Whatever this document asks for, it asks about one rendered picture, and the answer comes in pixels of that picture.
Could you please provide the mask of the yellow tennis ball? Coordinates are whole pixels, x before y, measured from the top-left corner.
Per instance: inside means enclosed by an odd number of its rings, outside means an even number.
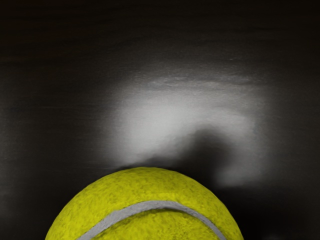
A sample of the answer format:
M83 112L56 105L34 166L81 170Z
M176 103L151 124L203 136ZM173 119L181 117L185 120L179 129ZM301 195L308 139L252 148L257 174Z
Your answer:
M196 180L156 167L117 171L62 209L45 240L244 240L226 206Z

